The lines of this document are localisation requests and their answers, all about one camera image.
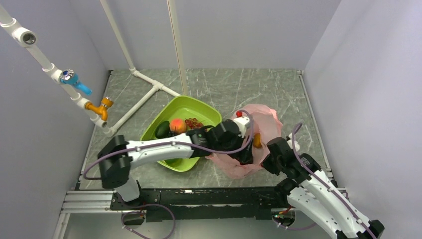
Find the red fake grapes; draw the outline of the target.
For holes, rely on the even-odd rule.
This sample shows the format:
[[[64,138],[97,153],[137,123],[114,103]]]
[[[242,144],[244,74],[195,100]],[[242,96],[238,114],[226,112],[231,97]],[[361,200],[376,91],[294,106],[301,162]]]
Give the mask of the red fake grapes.
[[[196,118],[185,119],[185,124],[188,129],[197,129],[202,128],[204,126],[203,123]]]

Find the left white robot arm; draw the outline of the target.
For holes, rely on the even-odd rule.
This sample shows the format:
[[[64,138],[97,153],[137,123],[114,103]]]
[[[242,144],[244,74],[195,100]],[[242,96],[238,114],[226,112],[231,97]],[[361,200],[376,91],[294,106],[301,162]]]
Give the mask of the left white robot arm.
[[[114,189],[130,209],[142,205],[143,195],[131,169],[169,159],[190,159],[227,154],[245,161],[251,144],[253,122],[247,117],[227,119],[216,126],[204,126],[169,138],[149,141],[113,137],[98,153],[100,181]]]

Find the pink plastic bag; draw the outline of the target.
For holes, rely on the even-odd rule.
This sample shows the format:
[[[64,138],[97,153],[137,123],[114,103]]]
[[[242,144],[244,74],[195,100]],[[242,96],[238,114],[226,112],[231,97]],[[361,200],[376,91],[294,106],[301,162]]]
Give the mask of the pink plastic bag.
[[[251,164],[240,163],[226,154],[211,154],[206,159],[212,161],[226,176],[231,179],[241,179],[262,170],[261,163],[269,154],[266,144],[281,136],[282,123],[275,109],[262,104],[247,104],[243,107],[253,118],[253,136],[259,134],[261,147],[252,146]]]

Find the orange fake fruit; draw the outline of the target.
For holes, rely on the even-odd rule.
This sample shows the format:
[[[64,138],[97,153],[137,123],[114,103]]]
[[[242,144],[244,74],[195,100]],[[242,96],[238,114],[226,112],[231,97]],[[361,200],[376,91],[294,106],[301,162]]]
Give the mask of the orange fake fruit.
[[[188,130],[188,127],[185,123],[184,119],[176,118],[170,121],[169,128],[171,132],[182,134],[186,133]]]
[[[261,134],[257,133],[254,135],[252,145],[258,149],[262,148]]]

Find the green fake avocado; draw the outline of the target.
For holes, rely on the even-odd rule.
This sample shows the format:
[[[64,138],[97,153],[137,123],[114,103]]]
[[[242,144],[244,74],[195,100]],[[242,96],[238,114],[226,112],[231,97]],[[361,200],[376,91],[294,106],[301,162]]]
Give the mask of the green fake avocado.
[[[167,138],[170,134],[170,122],[163,121],[155,129],[155,137],[157,139]]]

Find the dark fake grapes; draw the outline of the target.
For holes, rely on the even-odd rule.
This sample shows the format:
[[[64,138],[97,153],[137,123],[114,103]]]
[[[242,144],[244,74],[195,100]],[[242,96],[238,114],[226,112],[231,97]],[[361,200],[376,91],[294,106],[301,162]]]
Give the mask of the dark fake grapes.
[[[179,135],[178,133],[173,132],[173,131],[170,131],[170,132],[166,135],[166,137],[167,137],[167,138],[169,138],[169,137],[175,137],[175,136],[178,136],[178,135]]]

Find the round green fake fruit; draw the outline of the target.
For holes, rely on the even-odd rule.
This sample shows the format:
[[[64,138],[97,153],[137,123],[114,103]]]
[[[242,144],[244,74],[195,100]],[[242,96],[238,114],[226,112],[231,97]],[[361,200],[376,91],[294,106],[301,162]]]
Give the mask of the round green fake fruit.
[[[165,163],[170,167],[178,167],[182,163],[182,159],[168,159],[165,160]]]

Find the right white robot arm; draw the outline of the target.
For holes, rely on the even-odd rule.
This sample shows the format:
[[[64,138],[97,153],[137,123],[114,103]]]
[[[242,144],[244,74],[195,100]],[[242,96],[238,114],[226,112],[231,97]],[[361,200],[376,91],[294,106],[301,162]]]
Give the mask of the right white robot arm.
[[[379,239],[385,230],[355,208],[332,184],[320,165],[308,154],[298,155],[298,145],[281,137],[266,144],[262,162],[268,172],[286,178],[274,188],[277,205],[302,211],[332,239]]]

